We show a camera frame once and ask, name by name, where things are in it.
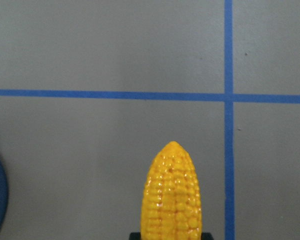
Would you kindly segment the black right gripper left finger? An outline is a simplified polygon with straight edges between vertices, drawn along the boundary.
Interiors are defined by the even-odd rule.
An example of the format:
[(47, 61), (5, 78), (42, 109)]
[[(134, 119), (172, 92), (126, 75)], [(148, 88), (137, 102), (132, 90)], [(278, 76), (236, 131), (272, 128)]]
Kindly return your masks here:
[(129, 240), (141, 240), (141, 233), (140, 232), (131, 232), (129, 234)]

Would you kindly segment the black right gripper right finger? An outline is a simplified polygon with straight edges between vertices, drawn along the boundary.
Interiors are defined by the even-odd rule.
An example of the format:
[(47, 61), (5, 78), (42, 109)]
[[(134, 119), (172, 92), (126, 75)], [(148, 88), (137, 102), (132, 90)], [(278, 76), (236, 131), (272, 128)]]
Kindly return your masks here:
[(210, 232), (202, 232), (201, 240), (214, 240), (214, 238)]

